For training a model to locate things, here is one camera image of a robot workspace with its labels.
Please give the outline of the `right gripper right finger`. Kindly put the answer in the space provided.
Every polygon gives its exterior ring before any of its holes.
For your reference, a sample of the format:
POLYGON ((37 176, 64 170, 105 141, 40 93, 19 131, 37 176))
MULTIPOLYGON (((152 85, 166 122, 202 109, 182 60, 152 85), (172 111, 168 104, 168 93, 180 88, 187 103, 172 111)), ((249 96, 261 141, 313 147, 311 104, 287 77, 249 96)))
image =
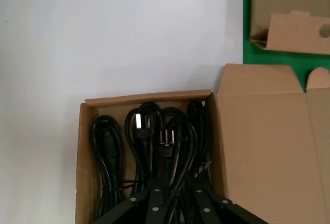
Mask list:
POLYGON ((210 188, 196 186, 191 192, 190 223, 267 223, 210 188))

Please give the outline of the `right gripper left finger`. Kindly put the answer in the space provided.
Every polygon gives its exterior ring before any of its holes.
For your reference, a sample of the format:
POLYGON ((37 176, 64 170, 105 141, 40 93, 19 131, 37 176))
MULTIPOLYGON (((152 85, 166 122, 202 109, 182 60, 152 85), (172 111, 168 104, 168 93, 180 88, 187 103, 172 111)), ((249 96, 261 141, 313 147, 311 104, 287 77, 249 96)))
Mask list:
POLYGON ((164 205, 164 189, 161 187, 148 187, 119 203, 94 223, 165 223, 164 205))

